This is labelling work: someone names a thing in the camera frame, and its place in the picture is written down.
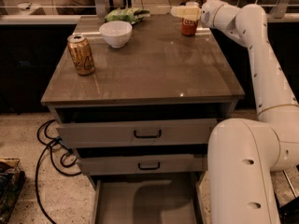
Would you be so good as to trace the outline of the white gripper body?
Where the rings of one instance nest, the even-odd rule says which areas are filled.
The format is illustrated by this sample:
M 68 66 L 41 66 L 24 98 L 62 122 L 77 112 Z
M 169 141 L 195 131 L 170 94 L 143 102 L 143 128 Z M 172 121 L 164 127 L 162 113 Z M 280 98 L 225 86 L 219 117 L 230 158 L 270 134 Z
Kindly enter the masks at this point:
M 233 20 L 237 14 L 237 7 L 221 0 L 206 0 L 201 8 L 201 23 L 205 27 L 229 30 L 234 28 Z

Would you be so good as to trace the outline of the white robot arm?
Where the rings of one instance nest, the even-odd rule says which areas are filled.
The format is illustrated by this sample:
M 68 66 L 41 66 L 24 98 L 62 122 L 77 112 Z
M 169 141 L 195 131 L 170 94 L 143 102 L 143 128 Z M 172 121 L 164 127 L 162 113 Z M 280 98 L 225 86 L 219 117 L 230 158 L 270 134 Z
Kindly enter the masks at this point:
M 299 105 L 268 40 L 266 13 L 206 0 L 171 14 L 217 29 L 249 53 L 257 119 L 226 119 L 209 137 L 212 224 L 280 224 L 271 173 L 299 164 Z

